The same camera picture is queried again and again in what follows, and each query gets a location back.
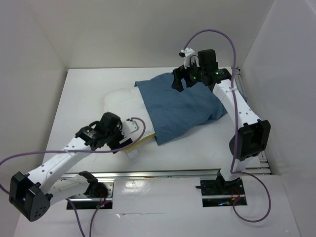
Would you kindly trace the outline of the blue pillowcase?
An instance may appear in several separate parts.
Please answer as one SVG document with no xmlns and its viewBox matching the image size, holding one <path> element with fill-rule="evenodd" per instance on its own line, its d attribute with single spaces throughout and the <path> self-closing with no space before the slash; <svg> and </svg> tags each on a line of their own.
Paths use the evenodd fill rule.
<svg viewBox="0 0 316 237">
<path fill-rule="evenodd" d="M 182 92 L 171 88 L 173 73 L 136 81 L 160 146 L 191 128 L 216 122 L 227 114 L 220 100 L 201 82 Z"/>
</svg>

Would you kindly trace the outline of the white pillow yellow edge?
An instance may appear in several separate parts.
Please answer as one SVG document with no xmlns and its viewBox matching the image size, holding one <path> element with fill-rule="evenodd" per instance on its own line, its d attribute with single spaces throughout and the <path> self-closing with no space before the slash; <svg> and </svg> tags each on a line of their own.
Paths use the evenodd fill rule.
<svg viewBox="0 0 316 237">
<path fill-rule="evenodd" d="M 153 138 L 155 136 L 154 127 L 147 112 L 139 88 L 133 87 L 131 89 L 118 89 L 107 93 L 105 95 L 103 104 L 105 112 L 111 112 L 119 116 L 122 122 L 130 119 L 131 117 L 140 118 L 145 122 L 146 129 L 144 134 L 142 135 L 142 138 L 136 144 L 123 151 L 130 160 L 137 159 L 140 156 L 138 145 L 145 140 Z M 128 137 L 124 137 L 123 141 L 126 141 L 129 138 L 134 141 L 142 134 L 142 123 L 138 120 L 136 120 L 135 122 L 137 122 L 137 124 L 139 125 L 139 130 L 135 133 L 132 133 Z"/>
</svg>

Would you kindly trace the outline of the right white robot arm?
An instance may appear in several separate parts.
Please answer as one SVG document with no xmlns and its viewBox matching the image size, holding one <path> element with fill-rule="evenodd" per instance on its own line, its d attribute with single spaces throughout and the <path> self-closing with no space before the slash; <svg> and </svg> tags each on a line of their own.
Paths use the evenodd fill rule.
<svg viewBox="0 0 316 237">
<path fill-rule="evenodd" d="M 241 173 L 250 160 L 265 150 L 271 130 L 267 120 L 260 119 L 249 107 L 237 89 L 232 74 L 227 69 L 220 69 L 213 49 L 197 53 L 191 48 L 182 49 L 179 53 L 184 64 L 173 70 L 172 88 L 182 92 L 186 87 L 192 87 L 198 82 L 207 86 L 220 100 L 235 125 L 235 134 L 229 142 L 233 155 L 231 164 L 224 166 L 217 173 L 212 186 L 202 187 L 203 191 L 214 191 L 220 194 L 230 194 L 238 187 Z"/>
</svg>

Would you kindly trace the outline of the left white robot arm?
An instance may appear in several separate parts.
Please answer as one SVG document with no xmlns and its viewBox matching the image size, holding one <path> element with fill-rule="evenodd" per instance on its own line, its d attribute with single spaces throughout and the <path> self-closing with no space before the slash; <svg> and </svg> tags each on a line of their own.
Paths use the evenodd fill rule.
<svg viewBox="0 0 316 237">
<path fill-rule="evenodd" d="M 41 218 L 51 205 L 78 193 L 92 197 L 97 193 L 97 179 L 82 171 L 69 181 L 61 180 L 70 168 L 107 145 L 112 153 L 132 143 L 129 135 L 139 130 L 138 124 L 128 118 L 122 121 L 117 115 L 106 112 L 99 121 L 81 128 L 74 138 L 38 168 L 11 177 L 9 202 L 30 222 Z"/>
</svg>

